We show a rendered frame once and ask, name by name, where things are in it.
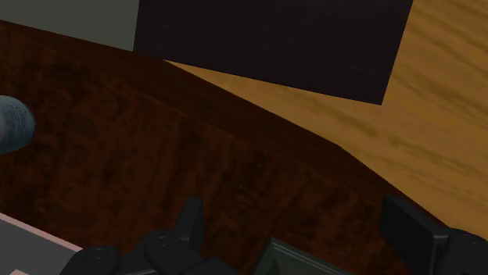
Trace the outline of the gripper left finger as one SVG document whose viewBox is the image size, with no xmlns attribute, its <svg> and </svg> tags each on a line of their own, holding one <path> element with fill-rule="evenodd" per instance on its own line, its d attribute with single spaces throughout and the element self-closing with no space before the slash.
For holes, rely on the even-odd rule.
<svg viewBox="0 0 488 275">
<path fill-rule="evenodd" d="M 173 229 L 150 232 L 125 255 L 112 245 L 84 248 L 60 275 L 240 275 L 217 257 L 202 257 L 202 245 L 203 200 L 191 197 Z"/>
</svg>

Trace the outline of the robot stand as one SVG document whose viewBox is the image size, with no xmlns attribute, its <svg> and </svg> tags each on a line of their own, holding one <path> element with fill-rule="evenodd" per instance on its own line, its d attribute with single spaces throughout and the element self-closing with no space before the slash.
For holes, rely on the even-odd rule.
<svg viewBox="0 0 488 275">
<path fill-rule="evenodd" d="M 414 0 L 139 0 L 134 50 L 381 104 Z"/>
</svg>

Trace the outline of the dark brown wooden table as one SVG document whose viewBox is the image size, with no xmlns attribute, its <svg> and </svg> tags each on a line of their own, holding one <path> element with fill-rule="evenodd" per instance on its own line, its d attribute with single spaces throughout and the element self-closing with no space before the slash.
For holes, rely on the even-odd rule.
<svg viewBox="0 0 488 275">
<path fill-rule="evenodd" d="M 0 20 L 0 95 L 36 131 L 0 155 L 0 212 L 132 249 L 204 202 L 204 255 L 242 275 L 277 238 L 356 275 L 412 275 L 379 233 L 395 188 L 338 145 L 161 59 Z"/>
</svg>

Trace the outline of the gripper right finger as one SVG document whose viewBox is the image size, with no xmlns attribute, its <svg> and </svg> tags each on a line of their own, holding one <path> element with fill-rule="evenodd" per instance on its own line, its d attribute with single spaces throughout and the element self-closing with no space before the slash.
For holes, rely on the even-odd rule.
<svg viewBox="0 0 488 275">
<path fill-rule="evenodd" d="M 383 197 L 380 233 L 414 275 L 488 275 L 488 240 L 441 225 L 400 196 Z"/>
</svg>

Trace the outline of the grey flat object pink edge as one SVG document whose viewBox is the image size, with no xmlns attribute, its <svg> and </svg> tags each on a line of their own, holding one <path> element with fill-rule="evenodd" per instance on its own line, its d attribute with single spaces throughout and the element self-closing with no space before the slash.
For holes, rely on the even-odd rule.
<svg viewBox="0 0 488 275">
<path fill-rule="evenodd" d="M 59 275 L 80 250 L 0 212 L 0 275 Z"/>
</svg>

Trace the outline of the blue-grey rounded object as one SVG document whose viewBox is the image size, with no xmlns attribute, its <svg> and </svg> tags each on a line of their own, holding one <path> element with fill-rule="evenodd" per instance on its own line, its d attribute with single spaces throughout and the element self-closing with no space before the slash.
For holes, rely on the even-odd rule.
<svg viewBox="0 0 488 275">
<path fill-rule="evenodd" d="M 19 99 L 0 95 L 0 155 L 27 146 L 34 137 L 34 114 Z"/>
</svg>

